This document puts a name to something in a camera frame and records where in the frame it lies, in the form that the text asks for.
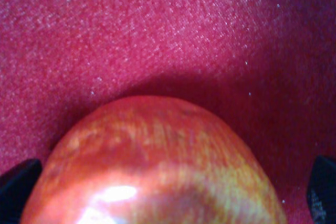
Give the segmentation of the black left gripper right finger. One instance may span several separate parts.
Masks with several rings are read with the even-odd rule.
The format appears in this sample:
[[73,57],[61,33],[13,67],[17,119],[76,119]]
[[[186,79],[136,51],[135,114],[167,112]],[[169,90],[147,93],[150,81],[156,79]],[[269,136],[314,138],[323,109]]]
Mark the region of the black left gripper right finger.
[[307,204],[314,223],[335,223],[335,159],[317,156],[311,170]]

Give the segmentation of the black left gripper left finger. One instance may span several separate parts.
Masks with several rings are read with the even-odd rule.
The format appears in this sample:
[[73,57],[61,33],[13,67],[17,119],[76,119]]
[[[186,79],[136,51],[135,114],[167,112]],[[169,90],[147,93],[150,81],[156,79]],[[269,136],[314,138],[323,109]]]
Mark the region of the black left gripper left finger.
[[31,158],[1,175],[1,223],[19,223],[41,171],[41,161]]

